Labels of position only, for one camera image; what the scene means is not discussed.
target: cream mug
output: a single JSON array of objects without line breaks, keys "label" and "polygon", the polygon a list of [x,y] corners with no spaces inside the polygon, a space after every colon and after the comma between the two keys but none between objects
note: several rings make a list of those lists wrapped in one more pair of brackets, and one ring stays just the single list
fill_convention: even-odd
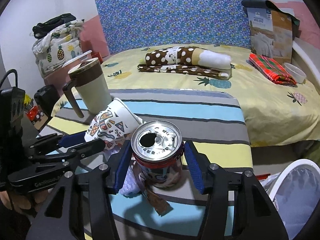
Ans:
[{"label": "cream mug", "polygon": [[82,113],[71,89],[76,88],[83,102],[92,114],[105,110],[112,99],[98,58],[89,59],[68,71],[70,81],[62,90],[76,114],[83,118]]}]

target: paper cup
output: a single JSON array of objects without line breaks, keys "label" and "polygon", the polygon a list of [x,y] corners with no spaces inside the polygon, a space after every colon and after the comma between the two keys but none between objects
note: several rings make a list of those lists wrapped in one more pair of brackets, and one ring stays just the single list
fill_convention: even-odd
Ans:
[{"label": "paper cup", "polygon": [[107,109],[92,120],[84,139],[89,142],[101,138],[106,144],[105,149],[110,150],[118,144],[122,145],[125,139],[130,139],[131,133],[141,124],[141,119],[119,98],[114,98]]}]

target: blue patterned headboard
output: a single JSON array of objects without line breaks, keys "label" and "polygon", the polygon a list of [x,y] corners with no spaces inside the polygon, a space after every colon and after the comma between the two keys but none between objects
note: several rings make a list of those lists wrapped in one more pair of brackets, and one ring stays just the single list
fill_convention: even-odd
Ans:
[{"label": "blue patterned headboard", "polygon": [[96,0],[112,54],[172,43],[251,48],[241,0]]}]

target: laundry basket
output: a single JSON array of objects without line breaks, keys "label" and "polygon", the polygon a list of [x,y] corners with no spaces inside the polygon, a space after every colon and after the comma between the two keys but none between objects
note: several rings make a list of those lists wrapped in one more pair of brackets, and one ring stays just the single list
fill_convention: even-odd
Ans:
[{"label": "laundry basket", "polygon": [[267,193],[289,240],[320,239],[320,168],[313,161],[291,163],[272,181]]}]

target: black bag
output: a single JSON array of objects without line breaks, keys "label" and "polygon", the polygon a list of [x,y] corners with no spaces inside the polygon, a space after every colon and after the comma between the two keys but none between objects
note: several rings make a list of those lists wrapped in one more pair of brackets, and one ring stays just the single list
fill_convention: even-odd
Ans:
[{"label": "black bag", "polygon": [[33,26],[33,35],[36,39],[42,39],[54,28],[74,20],[76,20],[76,17],[71,13],[61,14],[60,16],[52,18],[45,23],[38,23],[36,26]]},{"label": "black bag", "polygon": [[59,98],[58,91],[53,85],[40,88],[34,95],[37,105],[41,106],[42,111],[49,119],[51,119],[51,112]]}]

